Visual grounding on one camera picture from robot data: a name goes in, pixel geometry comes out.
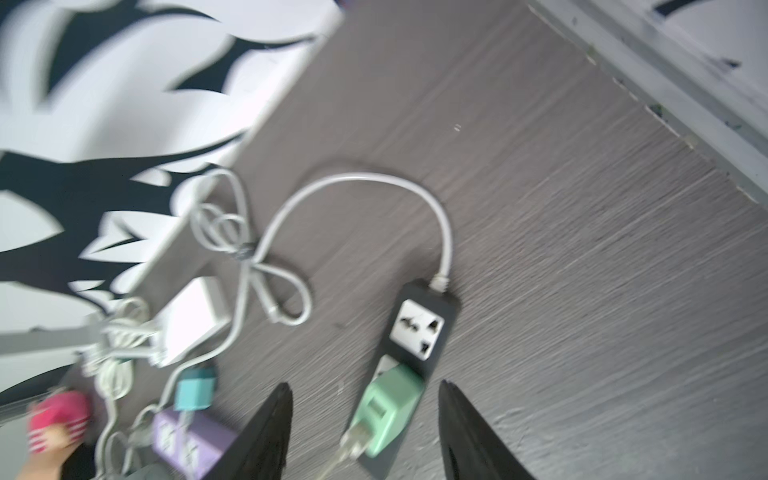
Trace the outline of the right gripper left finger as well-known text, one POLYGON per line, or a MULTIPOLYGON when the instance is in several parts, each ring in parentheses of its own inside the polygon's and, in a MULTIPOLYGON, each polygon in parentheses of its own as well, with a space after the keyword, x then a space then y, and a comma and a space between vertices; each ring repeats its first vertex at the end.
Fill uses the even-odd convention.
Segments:
POLYGON ((283 382, 206 474, 206 480, 280 480, 286 467, 292 416, 293 392, 283 382))

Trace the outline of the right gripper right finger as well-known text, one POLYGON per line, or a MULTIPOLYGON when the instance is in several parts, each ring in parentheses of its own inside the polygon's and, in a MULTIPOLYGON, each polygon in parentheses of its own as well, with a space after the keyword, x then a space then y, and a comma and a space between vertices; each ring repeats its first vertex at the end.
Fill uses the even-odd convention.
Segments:
POLYGON ((442 380, 438 403, 448 480, 534 480, 457 385, 442 380))

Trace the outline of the green charger plug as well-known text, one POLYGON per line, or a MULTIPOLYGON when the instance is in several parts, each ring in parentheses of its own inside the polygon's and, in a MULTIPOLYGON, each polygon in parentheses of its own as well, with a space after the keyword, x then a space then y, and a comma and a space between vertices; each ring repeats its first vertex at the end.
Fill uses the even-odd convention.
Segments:
POLYGON ((382 373, 363 392, 341 451, 354 459, 378 456, 404 431, 424 390, 424 380, 406 365, 382 373))

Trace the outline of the black power strip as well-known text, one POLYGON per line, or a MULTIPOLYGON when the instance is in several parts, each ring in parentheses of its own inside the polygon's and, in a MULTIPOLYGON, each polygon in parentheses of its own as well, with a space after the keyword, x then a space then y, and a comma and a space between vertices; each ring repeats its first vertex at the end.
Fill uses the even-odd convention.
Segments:
MULTIPOLYGON (((424 380, 425 393, 460 310, 461 303, 457 297, 448 292, 433 290, 425 280, 413 280, 400 289, 384 333, 374 351, 368 380, 360 390, 349 426, 366 387, 397 365, 406 365, 418 374, 424 380)), ((413 416, 404 431, 378 456, 371 458, 362 454, 355 459, 372 478, 388 477, 413 416)))

